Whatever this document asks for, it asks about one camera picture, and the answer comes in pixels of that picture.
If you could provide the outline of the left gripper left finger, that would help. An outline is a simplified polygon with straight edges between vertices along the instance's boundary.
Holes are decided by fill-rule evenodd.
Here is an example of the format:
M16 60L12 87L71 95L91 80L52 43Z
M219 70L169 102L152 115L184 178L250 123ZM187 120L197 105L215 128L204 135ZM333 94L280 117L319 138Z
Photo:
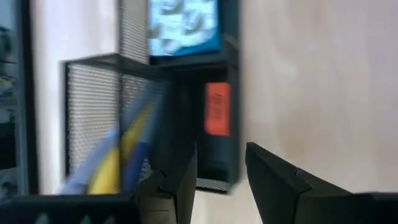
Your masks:
M168 153L161 169L138 187L141 224L190 224L197 182L194 143Z

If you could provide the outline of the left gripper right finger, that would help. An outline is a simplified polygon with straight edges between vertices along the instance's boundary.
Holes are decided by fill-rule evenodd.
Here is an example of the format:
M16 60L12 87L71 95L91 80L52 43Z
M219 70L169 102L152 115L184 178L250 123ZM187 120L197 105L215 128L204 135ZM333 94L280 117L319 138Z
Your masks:
M246 143L245 163L263 224L294 224L302 195L349 194L349 191L289 163L254 142Z

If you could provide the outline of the gray marker with blue cap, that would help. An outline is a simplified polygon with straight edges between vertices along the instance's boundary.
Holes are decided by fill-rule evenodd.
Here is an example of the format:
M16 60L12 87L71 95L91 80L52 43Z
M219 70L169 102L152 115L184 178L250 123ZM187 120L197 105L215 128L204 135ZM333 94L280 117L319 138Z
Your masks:
M148 158L157 133L166 90L167 84L164 82L150 85L150 95L146 99L145 108L142 111L146 115L144 126L140 131L139 139L134 145L132 154L123 168L121 181L121 192L123 193L137 187L144 161Z

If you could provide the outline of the yellow pen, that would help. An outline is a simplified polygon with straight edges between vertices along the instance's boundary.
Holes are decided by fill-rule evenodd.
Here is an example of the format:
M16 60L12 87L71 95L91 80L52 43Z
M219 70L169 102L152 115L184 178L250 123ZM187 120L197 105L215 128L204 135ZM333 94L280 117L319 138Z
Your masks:
M149 117L152 103L147 103L138 117L132 122L122 135L121 142L117 142L102 160L88 186L88 195L115 194L119 192L120 165L124 165L134 152L134 146L139 140Z

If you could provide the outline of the red eraser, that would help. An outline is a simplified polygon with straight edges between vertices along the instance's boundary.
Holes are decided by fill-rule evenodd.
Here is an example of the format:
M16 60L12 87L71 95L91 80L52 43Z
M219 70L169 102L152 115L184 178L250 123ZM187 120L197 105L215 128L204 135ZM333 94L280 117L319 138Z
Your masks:
M215 136L230 136L230 85L207 83L205 88L205 131Z

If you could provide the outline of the lavender pen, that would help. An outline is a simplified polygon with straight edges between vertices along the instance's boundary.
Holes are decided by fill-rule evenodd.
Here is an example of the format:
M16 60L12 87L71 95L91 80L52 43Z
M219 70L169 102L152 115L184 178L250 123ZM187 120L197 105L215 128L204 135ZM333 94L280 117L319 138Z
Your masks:
M96 169L107 156L108 152L116 145L118 136L118 126L111 128L106 137L94 147L86 160L81 163L72 175L69 175L60 191L61 195L81 195L85 193Z

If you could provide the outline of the blue sticky note pad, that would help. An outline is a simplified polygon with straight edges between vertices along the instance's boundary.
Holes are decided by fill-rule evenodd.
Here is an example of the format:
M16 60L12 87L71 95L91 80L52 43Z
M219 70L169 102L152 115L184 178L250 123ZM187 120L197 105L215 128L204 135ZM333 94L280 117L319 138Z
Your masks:
M179 57L219 51L218 0L148 0L149 55Z

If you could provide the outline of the black mesh desk organizer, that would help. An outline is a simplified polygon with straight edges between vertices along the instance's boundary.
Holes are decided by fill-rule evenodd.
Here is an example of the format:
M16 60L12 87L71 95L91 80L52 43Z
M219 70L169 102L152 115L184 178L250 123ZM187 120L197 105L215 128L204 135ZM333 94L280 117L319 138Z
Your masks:
M67 178L111 128L118 126L116 143L121 142L144 109L150 85L164 82L162 113L139 182L161 169L168 153L194 143L196 189L229 192L233 188L240 175L239 0L218 1L219 51L153 57L149 55L148 0L116 0L116 50L64 63ZM205 88L214 82L230 85L230 136L205 131Z

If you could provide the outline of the black aluminium table frame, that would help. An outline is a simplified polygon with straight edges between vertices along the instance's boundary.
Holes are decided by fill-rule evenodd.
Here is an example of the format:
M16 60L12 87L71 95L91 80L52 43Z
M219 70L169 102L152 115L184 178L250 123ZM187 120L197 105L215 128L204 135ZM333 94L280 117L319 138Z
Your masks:
M20 78L17 95L19 192L22 195L29 195L39 192L30 0L16 0L16 24Z

